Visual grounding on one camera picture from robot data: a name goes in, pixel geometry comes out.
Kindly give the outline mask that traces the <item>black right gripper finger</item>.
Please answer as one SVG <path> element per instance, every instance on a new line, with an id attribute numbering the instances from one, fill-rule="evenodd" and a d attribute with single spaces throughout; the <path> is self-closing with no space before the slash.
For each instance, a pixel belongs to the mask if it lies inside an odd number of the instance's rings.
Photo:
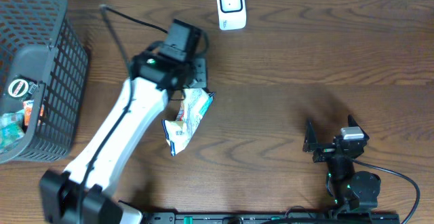
<path id="1" fill-rule="evenodd" d="M 354 117 L 352 115 L 348 115 L 347 117 L 348 119 L 348 125 L 349 127 L 352 126 L 359 126 L 359 124 L 355 121 Z M 368 141 L 369 140 L 369 136 L 366 134 L 366 132 L 362 129 L 363 133 L 365 134 L 364 140 Z"/>
<path id="2" fill-rule="evenodd" d="M 316 150 L 317 146 L 318 146 L 318 141 L 317 141 L 316 133 L 314 131 L 311 121 L 308 119 L 306 121 L 306 133 L 304 137 L 302 150 L 304 152 L 313 152 L 314 150 Z"/>

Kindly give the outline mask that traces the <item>white blue snack bag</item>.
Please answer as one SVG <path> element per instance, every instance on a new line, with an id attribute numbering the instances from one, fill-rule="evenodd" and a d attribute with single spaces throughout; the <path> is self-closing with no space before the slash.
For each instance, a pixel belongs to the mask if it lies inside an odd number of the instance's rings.
<path id="1" fill-rule="evenodd" d="M 208 92 L 204 88 L 189 88 L 182 91 L 180 110 L 176 119 L 162 121 L 172 156 L 185 150 L 190 143 L 201 120 L 214 101 L 214 95 L 214 92 Z"/>

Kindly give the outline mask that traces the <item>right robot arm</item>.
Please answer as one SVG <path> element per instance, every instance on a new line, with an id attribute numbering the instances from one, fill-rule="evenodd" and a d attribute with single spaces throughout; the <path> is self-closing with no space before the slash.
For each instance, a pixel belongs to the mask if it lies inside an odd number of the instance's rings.
<path id="1" fill-rule="evenodd" d="M 348 116 L 348 126 L 340 129 L 330 143 L 320 143 L 310 121 L 302 150 L 313 154 L 313 162 L 325 162 L 328 167 L 326 187 L 335 199 L 336 207 L 328 211 L 333 219 L 349 218 L 352 214 L 370 215 L 378 206 L 380 177 L 367 171 L 357 172 L 354 160 L 364 153 L 370 137 Z"/>

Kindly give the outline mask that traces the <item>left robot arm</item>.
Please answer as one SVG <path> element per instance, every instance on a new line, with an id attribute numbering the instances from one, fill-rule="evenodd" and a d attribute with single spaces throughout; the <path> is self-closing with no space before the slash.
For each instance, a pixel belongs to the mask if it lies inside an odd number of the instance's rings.
<path id="1" fill-rule="evenodd" d="M 179 60 L 145 51 L 129 63 L 131 75 L 87 147 L 62 173 L 45 172 L 39 182 L 48 223 L 141 223 L 143 213 L 112 199 L 119 178 L 147 128 L 176 90 L 204 88 L 204 56 Z"/>

